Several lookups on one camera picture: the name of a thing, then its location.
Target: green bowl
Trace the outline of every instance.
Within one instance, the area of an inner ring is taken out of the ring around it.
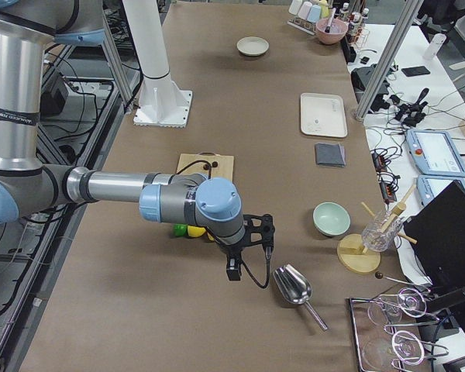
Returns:
[[[338,236],[350,227],[350,215],[341,205],[328,201],[315,207],[313,223],[322,234]]]

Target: wooden stand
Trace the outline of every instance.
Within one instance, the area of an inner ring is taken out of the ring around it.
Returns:
[[[347,235],[339,242],[338,257],[346,269],[358,274],[369,274],[381,263],[381,254],[365,248],[360,234]]]
[[[406,209],[405,201],[414,190],[415,185],[413,184],[408,189],[403,199],[396,203],[396,206],[391,210],[391,215],[380,228],[382,233],[385,233],[391,223],[397,219],[399,215]],[[375,218],[375,213],[373,213],[365,203],[362,202],[362,206],[372,216],[372,218]],[[397,235],[407,239],[412,243],[417,243],[415,239],[410,238],[405,234],[398,232]],[[337,251],[341,263],[348,270],[351,270],[354,273],[369,274],[375,271],[381,263],[381,254],[379,252],[367,249],[363,244],[362,236],[360,234],[350,234],[345,236],[339,242]]]

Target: gray napkin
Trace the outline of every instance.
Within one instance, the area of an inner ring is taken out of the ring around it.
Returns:
[[[344,146],[339,143],[316,143],[315,144],[315,162],[318,165],[327,167],[344,167]]]

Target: scoop handle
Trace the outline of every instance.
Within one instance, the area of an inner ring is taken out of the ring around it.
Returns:
[[[306,303],[304,303],[303,305],[305,305],[305,307],[308,309],[308,312],[310,312],[310,314],[313,316],[313,319],[315,319],[315,321],[319,324],[322,331],[325,332],[327,329],[329,329],[329,327],[324,323],[320,315],[315,311],[312,305],[310,305],[310,302],[306,301]]]

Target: metal scoop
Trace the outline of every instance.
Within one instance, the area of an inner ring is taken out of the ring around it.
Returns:
[[[274,279],[286,301],[295,305],[305,305],[322,331],[328,329],[322,318],[308,302],[312,296],[312,287],[306,277],[290,264],[286,264],[275,270]]]

